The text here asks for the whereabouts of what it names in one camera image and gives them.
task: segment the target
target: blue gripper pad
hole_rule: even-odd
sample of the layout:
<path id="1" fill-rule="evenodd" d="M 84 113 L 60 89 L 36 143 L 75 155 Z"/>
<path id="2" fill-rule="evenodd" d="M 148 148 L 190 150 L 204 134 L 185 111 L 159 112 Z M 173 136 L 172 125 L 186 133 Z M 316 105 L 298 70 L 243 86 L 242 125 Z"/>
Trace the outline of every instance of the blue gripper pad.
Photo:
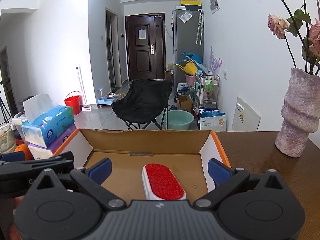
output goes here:
<path id="1" fill-rule="evenodd" d="M 209 161 L 208 173 L 217 185 L 222 185 L 235 174 L 234 170 L 216 159 L 211 159 Z"/>
<path id="2" fill-rule="evenodd" d="M 3 162 L 22 162 L 25 159 L 26 159 L 26 155 L 22 151 L 3 154 L 0 157 L 0 161 L 3 161 Z"/>
<path id="3" fill-rule="evenodd" d="M 101 185 L 112 172 L 112 162 L 106 158 L 88 169 L 88 177 Z"/>

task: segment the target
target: red brush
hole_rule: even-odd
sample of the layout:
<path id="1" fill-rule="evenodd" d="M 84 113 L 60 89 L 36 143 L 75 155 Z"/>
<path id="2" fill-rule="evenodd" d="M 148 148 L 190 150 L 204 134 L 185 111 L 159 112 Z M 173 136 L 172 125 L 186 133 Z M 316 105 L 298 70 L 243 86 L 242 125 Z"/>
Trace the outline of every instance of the red brush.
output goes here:
<path id="1" fill-rule="evenodd" d="M 171 170 L 160 164 L 148 164 L 142 169 L 143 187 L 147 200 L 182 200 L 186 192 Z"/>

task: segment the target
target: white tissue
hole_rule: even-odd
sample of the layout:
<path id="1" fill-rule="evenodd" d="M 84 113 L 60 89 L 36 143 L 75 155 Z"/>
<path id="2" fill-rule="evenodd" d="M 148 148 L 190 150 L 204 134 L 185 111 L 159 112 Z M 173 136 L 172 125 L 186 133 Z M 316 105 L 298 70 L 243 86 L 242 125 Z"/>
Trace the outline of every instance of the white tissue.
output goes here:
<path id="1" fill-rule="evenodd" d="M 24 111 L 29 123 L 33 123 L 41 114 L 47 113 L 57 105 L 48 94 L 40 94 L 23 102 Z"/>

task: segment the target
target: yellow watering can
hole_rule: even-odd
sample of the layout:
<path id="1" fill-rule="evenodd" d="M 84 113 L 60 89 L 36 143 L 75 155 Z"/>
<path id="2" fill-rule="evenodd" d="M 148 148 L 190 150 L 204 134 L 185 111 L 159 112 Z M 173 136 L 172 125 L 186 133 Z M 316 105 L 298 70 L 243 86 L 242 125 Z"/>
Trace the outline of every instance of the yellow watering can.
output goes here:
<path id="1" fill-rule="evenodd" d="M 188 62 L 184 67 L 179 64 L 176 64 L 176 66 L 183 70 L 185 73 L 190 74 L 192 76 L 196 75 L 196 72 L 198 71 L 198 68 L 192 61 Z"/>

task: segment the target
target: plastic basin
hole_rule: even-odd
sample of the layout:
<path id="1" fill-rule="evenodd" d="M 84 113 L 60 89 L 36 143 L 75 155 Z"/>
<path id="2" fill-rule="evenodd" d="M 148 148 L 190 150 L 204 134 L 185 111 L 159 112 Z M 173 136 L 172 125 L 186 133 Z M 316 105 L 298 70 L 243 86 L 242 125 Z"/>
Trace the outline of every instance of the plastic basin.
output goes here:
<path id="1" fill-rule="evenodd" d="M 194 120 L 193 114 L 182 110 L 171 110 L 168 112 L 168 124 L 169 130 L 182 130 L 187 131 L 190 124 Z"/>

